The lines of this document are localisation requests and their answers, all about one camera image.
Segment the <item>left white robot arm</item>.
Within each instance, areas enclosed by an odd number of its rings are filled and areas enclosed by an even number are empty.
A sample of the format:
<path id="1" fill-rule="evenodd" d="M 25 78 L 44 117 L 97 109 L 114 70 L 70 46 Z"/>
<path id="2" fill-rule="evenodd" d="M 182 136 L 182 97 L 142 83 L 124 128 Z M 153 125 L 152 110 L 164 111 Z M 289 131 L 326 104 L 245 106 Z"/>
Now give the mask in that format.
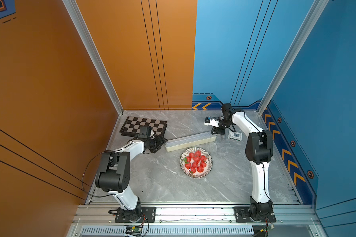
<path id="1" fill-rule="evenodd" d="M 142 126 L 140 133 L 125 146 L 101 154 L 95 185 L 116 199 L 120 207 L 115 213 L 109 213 L 118 216 L 120 221 L 138 222 L 143 218 L 140 198 L 129 186 L 131 160 L 146 150 L 155 154 L 167 142 L 163 135 L 156 135 L 151 126 Z"/>

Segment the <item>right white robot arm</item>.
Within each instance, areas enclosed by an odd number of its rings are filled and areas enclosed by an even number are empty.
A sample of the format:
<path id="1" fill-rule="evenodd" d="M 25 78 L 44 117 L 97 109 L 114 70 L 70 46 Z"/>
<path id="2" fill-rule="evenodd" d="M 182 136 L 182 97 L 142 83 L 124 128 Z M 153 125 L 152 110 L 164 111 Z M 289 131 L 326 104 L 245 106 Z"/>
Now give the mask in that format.
<path id="1" fill-rule="evenodd" d="M 252 168 L 253 189 L 250 197 L 249 217 L 256 222 L 276 222 L 274 203 L 269 194 L 269 166 L 274 154 L 273 134 L 255 124 L 247 114 L 231 104 L 221 107 L 222 116 L 219 118 L 206 117 L 205 125 L 212 126 L 211 133 L 225 135 L 228 128 L 235 132 L 236 125 L 247 135 L 245 148 L 246 158 Z"/>

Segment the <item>cream plastic wrap dispenser box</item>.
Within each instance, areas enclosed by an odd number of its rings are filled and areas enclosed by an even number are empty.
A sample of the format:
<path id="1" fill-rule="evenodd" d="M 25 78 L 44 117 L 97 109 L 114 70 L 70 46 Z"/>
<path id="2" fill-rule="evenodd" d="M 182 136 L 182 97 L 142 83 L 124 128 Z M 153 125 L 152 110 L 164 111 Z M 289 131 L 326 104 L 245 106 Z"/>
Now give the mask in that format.
<path id="1" fill-rule="evenodd" d="M 190 148 L 197 145 L 202 145 L 210 142 L 215 142 L 217 138 L 216 134 L 211 134 L 211 132 L 198 133 L 182 138 L 176 138 L 169 140 L 166 144 L 166 151 L 172 152 L 180 149 Z"/>

